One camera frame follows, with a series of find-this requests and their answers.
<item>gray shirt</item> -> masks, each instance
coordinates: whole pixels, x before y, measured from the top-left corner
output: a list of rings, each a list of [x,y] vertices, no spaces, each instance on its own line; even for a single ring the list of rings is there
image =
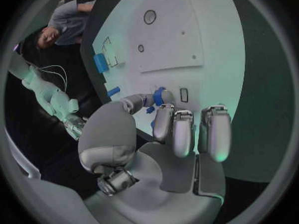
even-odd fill
[[[55,9],[48,26],[55,27],[60,32],[56,45],[71,45],[83,34],[88,19],[88,12],[78,12],[77,1],[73,0]]]

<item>person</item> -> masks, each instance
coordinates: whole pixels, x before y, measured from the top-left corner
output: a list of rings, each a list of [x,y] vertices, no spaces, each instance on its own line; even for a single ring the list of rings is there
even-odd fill
[[[36,47],[45,49],[58,46],[80,44],[82,34],[95,0],[77,3],[72,0],[57,7],[48,23],[36,38]]]

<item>blue component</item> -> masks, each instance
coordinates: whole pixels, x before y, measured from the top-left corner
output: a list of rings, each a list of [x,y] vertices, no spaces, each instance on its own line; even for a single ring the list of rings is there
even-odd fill
[[[94,56],[94,61],[96,63],[97,69],[99,71],[99,73],[103,73],[105,71],[108,71],[108,64],[107,61],[105,59],[105,56],[103,53],[97,54]]]
[[[147,113],[152,113],[154,111],[154,106],[147,108]]]
[[[107,92],[107,95],[108,95],[109,97],[111,97],[112,95],[115,95],[116,93],[118,93],[118,92],[120,92],[120,91],[121,91],[121,89],[117,86],[117,87],[115,87],[114,89],[108,91],[108,92]]]
[[[163,104],[162,100],[162,92],[163,90],[166,90],[164,87],[160,87],[158,90],[156,90],[153,94],[153,100],[157,106],[160,106]]]
[[[150,123],[150,125],[153,128],[153,126],[154,126],[154,120]]]

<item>humanoid robot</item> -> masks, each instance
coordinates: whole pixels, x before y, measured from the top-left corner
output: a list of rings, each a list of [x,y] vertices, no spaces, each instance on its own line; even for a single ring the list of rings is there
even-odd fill
[[[221,162],[228,157],[231,145],[231,119],[224,105],[202,110],[197,143],[192,111],[178,109],[166,89],[160,89],[158,95],[135,94],[107,103],[89,119],[83,119],[74,114],[78,102],[44,81],[38,68],[13,64],[10,72],[34,91],[40,105],[79,140],[80,162],[98,182],[99,193],[85,200],[97,220],[213,222],[224,202]],[[162,105],[152,124],[155,142],[136,150],[133,114],[157,100]]]

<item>man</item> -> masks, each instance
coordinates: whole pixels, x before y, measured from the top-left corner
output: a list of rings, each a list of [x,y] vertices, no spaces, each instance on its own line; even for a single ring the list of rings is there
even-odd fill
[[[94,3],[95,0],[77,4],[77,0],[73,0],[56,8],[48,26],[37,36],[37,48],[45,49],[54,44],[80,44]]]

